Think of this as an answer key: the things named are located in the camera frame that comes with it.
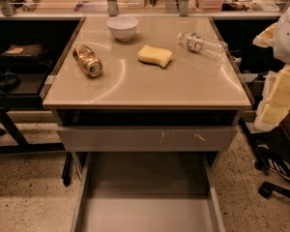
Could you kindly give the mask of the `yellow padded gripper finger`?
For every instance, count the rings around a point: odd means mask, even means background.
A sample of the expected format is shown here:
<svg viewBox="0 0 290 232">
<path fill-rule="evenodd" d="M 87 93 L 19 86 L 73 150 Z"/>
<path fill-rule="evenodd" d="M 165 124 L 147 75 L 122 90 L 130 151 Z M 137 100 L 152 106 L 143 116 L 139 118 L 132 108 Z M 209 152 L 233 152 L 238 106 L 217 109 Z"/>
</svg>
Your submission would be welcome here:
<svg viewBox="0 0 290 232">
<path fill-rule="evenodd" d="M 274 46 L 274 35 L 276 31 L 276 22 L 263 30 L 257 35 L 252 43 L 259 47 L 273 47 Z"/>
<path fill-rule="evenodd" d="M 256 110 L 254 126 L 261 131 L 271 131 L 290 111 L 290 65 L 279 72 L 266 75 L 262 101 Z"/>
</svg>

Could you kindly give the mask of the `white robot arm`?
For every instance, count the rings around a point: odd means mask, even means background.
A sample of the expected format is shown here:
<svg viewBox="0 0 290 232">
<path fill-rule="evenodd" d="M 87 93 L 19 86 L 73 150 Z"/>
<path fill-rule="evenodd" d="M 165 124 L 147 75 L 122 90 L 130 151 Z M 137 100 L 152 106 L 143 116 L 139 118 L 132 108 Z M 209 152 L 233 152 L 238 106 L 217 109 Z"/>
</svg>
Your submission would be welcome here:
<svg viewBox="0 0 290 232">
<path fill-rule="evenodd" d="M 278 22 L 266 28 L 252 42 L 259 47 L 271 47 L 274 57 L 284 63 L 278 72 L 269 71 L 256 110 L 254 126 L 271 131 L 290 111 L 290 6 Z"/>
</svg>

